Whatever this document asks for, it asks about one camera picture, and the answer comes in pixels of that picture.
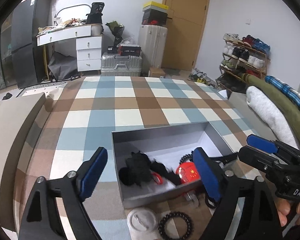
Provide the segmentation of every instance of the white drawer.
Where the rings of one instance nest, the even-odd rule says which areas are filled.
[[[91,35],[91,25],[83,25],[78,27],[66,28],[53,33],[47,33],[45,35],[37,37],[38,46],[55,42],[62,41],[72,38],[84,37]]]
[[[89,59],[77,61],[78,71],[100,70],[101,59]]]
[[[102,53],[100,49],[80,49],[77,50],[77,61],[87,59],[101,59]]]
[[[99,49],[102,47],[102,36],[77,39],[76,43],[77,50]]]

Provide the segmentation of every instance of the white fluffy blanket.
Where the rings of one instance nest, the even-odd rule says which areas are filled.
[[[280,141],[300,149],[284,115],[261,90],[254,86],[248,87],[247,104],[269,125]]]

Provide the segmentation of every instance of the gray refrigerator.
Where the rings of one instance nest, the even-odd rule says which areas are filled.
[[[13,11],[11,54],[18,88],[39,84],[45,77],[43,47],[37,46],[38,27],[48,26],[50,0],[25,0]]]

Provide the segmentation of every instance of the door frame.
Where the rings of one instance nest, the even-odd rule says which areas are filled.
[[[166,5],[167,0],[162,0],[162,3]],[[196,63],[197,63],[197,58],[198,58],[198,54],[199,54],[199,50],[200,50],[200,46],[201,46],[201,42],[202,42],[203,32],[204,32],[204,28],[206,26],[206,21],[207,21],[209,3],[210,3],[210,0],[207,0],[207,7],[205,9],[205,13],[204,13],[204,17],[203,17],[202,29],[201,29],[201,33],[200,33],[200,39],[199,39],[199,42],[198,42],[198,45],[197,45],[197,50],[195,52],[194,63],[192,65],[192,68],[194,68]]]

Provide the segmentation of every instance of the rolled blanket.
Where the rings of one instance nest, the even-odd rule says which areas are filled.
[[[287,120],[272,101],[258,88],[247,89],[247,104],[266,122],[278,139],[296,149],[300,149]]]
[[[243,74],[242,78],[248,85],[259,88],[279,108],[300,142],[299,109],[284,94],[265,81],[250,74]]]
[[[300,111],[300,93],[276,77],[266,76],[265,81],[289,98],[289,100],[294,103]]]

